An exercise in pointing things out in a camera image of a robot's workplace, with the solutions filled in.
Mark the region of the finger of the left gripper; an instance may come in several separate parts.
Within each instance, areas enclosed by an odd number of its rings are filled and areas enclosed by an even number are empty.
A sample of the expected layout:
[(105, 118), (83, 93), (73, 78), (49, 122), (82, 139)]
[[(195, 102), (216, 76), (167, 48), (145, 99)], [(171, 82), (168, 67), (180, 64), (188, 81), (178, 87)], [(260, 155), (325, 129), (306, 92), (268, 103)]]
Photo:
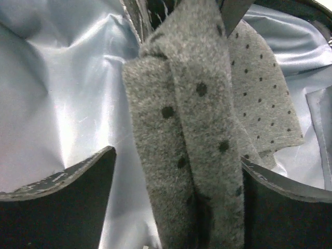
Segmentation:
[(226, 36), (229, 37), (238, 23), (244, 17), (255, 0), (223, 0), (220, 11), (225, 26)]

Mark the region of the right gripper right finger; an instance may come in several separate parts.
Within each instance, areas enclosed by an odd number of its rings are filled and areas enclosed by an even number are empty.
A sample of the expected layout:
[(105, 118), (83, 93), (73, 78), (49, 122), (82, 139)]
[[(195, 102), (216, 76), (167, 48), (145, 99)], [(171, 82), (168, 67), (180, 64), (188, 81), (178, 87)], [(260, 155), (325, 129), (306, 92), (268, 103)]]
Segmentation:
[(245, 248), (331, 249), (331, 191), (241, 160)]

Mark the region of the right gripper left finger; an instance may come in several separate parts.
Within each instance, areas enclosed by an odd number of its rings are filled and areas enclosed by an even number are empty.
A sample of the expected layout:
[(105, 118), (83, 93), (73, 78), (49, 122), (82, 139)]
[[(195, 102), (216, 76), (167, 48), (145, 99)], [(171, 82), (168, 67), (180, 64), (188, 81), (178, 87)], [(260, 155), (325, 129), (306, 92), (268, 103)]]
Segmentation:
[(98, 248), (116, 150), (40, 181), (1, 192), (1, 248)]

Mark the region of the grey polka dot garment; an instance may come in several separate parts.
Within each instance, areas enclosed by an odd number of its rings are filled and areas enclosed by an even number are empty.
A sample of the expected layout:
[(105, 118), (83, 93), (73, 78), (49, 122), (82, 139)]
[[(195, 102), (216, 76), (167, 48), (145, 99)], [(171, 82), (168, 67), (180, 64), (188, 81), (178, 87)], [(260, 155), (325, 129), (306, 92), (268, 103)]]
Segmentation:
[(220, 1), (179, 1), (123, 67), (134, 139), (162, 248), (244, 248), (241, 158), (275, 166), (303, 143), (284, 75)]

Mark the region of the pink and teal kids suitcase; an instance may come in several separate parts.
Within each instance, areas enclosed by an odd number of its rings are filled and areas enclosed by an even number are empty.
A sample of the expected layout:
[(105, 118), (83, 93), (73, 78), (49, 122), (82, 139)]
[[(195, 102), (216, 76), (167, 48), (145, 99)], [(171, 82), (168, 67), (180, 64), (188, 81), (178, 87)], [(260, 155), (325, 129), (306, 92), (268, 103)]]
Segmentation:
[[(123, 67), (179, 1), (1, 1), (1, 192), (116, 150), (98, 248), (162, 248)], [(267, 170), (331, 191), (331, 10), (255, 1), (241, 21), (280, 66), (303, 143)]]

